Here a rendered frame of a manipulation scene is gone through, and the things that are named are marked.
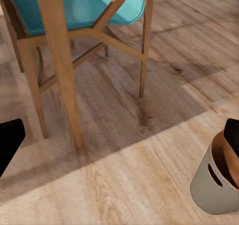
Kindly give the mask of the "trash can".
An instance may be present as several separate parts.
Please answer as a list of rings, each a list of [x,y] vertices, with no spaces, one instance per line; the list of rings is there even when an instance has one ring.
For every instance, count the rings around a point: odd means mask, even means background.
[[[211,215],[239,212],[239,158],[224,137],[213,137],[190,185],[194,202]]]

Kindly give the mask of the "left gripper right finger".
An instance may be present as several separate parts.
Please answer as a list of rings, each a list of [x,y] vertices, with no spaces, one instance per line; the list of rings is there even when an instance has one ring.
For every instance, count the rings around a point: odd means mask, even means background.
[[[224,137],[239,158],[239,120],[233,118],[227,120]]]

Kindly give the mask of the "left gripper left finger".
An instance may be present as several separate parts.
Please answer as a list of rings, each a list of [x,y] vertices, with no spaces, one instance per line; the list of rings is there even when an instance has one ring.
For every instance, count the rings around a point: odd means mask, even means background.
[[[24,138],[25,130],[21,119],[18,118],[0,124],[0,177]]]

